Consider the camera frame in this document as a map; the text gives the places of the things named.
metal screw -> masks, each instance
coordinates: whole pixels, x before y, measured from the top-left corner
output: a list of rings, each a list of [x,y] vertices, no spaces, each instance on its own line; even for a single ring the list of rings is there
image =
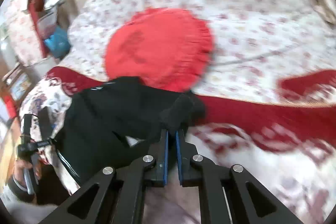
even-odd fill
[[[243,170],[244,170],[244,168],[239,164],[236,164],[236,165],[233,166],[233,171],[235,171],[237,173],[241,173]]]
[[[151,156],[151,155],[146,155],[146,156],[144,156],[144,157],[142,158],[142,160],[143,160],[144,162],[151,162],[153,159],[154,159],[154,158],[153,158],[153,156]]]
[[[113,173],[113,168],[110,167],[110,166],[107,166],[103,169],[103,173],[104,173],[104,175],[110,175],[110,174]]]
[[[194,161],[202,161],[203,160],[203,157],[201,155],[194,155],[193,156],[193,160]]]

red cushion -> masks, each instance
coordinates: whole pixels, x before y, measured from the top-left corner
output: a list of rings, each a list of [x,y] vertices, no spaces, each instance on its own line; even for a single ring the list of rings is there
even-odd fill
[[[182,92],[202,75],[212,47],[205,22],[189,11],[148,9],[112,35],[106,72],[110,79],[140,76],[145,85]]]

hand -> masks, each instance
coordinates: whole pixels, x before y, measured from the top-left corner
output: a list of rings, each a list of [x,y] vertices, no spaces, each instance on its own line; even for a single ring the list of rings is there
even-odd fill
[[[23,187],[26,187],[25,178],[23,175],[24,169],[30,169],[33,168],[33,165],[25,160],[17,159],[14,164],[14,173],[13,176],[16,179],[17,182]],[[42,173],[41,173],[41,162],[38,161],[37,166],[35,167],[35,175],[38,178],[38,180],[41,179]]]

floral bedsheet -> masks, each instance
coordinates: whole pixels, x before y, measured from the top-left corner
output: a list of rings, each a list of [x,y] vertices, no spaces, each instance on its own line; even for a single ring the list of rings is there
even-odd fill
[[[137,11],[147,7],[184,8],[207,20],[215,37],[213,60],[193,87],[199,95],[279,104],[277,82],[282,78],[336,68],[335,32],[314,11],[313,0],[88,0],[68,36],[73,45],[59,64],[89,78],[107,81],[105,48],[110,36]],[[54,135],[62,127],[71,98],[58,78],[46,78],[30,92],[20,116],[44,106],[53,112]],[[76,88],[68,82],[69,88]],[[335,103],[331,83],[328,103]],[[322,96],[316,93],[316,99]],[[231,124],[190,128],[188,141],[216,163],[241,163],[305,224],[322,223],[336,204],[336,151],[328,143],[307,142],[290,152],[271,153],[256,146],[246,133],[221,134]],[[277,134],[284,134],[276,128]],[[33,124],[33,138],[40,139]],[[227,144],[218,154],[215,144]],[[61,181],[73,193],[78,185],[58,163],[51,148],[41,154],[56,167]],[[144,223],[199,223],[196,189],[178,186],[176,172],[164,189],[148,193]]]

triangular cutout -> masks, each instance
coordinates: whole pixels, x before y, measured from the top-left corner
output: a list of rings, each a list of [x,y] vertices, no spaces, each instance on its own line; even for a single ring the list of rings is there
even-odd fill
[[[264,217],[276,211],[276,206],[253,183],[246,182],[246,188],[258,217]]]
[[[98,190],[98,184],[92,185],[90,189],[69,206],[68,213],[77,216],[80,219],[86,219]]]

